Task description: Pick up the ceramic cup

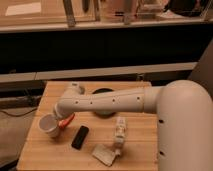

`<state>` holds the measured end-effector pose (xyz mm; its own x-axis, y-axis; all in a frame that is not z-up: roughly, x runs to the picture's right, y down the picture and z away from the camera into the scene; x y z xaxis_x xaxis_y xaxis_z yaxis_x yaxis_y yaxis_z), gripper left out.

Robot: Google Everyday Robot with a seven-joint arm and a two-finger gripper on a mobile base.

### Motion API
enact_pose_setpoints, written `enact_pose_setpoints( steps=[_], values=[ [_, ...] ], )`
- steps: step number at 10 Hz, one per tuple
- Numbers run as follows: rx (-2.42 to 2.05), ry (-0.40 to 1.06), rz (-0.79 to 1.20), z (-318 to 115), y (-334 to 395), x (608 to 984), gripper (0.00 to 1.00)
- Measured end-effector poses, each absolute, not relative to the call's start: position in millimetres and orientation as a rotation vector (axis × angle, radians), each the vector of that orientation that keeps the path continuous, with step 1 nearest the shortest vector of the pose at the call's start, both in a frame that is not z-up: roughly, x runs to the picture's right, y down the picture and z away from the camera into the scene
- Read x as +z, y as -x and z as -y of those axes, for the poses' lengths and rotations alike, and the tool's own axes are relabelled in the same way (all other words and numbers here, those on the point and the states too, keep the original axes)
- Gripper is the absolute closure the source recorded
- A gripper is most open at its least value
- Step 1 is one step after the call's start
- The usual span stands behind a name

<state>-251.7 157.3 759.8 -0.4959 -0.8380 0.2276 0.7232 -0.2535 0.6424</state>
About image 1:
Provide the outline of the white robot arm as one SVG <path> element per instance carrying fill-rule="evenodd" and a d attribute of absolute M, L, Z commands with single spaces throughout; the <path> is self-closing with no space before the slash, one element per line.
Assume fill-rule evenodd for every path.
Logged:
<path fill-rule="evenodd" d="M 70 84 L 55 104 L 54 115 L 62 120 L 83 111 L 155 114 L 158 171 L 213 171 L 213 100 L 194 81 L 89 95 Z"/>

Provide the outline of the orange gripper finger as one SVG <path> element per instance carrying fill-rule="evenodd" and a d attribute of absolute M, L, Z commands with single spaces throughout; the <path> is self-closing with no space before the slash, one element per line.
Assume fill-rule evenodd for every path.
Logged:
<path fill-rule="evenodd" d="M 75 117 L 75 115 L 72 114 L 68 118 L 60 121 L 59 122 L 59 128 L 60 129 L 65 129 L 71 123 L 71 121 L 74 119 L 74 117 Z"/>

